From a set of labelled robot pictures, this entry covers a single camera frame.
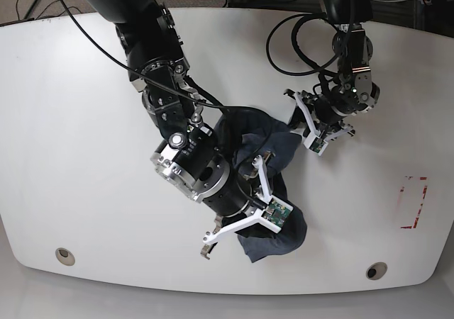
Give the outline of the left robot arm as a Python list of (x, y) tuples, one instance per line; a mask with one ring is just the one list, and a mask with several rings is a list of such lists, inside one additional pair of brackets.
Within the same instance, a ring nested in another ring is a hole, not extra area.
[(295, 53), (319, 75), (320, 94), (302, 93), (300, 103), (307, 126), (305, 136), (314, 137), (314, 144), (324, 144), (354, 130), (344, 118), (366, 113), (374, 108), (380, 95), (372, 80), (370, 59), (373, 46), (363, 23), (372, 19), (370, 0), (319, 0), (322, 14), (319, 19), (336, 29), (332, 48), (336, 56), (336, 72), (328, 71), (307, 57), (298, 44), (302, 26), (314, 19), (304, 16), (296, 22), (291, 33)]

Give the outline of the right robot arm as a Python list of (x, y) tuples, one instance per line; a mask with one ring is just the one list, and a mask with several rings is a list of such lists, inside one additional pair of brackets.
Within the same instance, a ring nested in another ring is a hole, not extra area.
[(279, 227), (266, 218), (266, 204), (238, 173), (229, 156), (229, 123), (256, 115), (226, 107), (191, 82), (172, 14), (156, 0), (86, 0), (112, 22), (126, 54), (125, 69), (162, 136), (152, 155), (156, 172), (187, 198), (207, 205), (217, 217), (205, 235), (208, 255), (222, 235), (274, 238)]

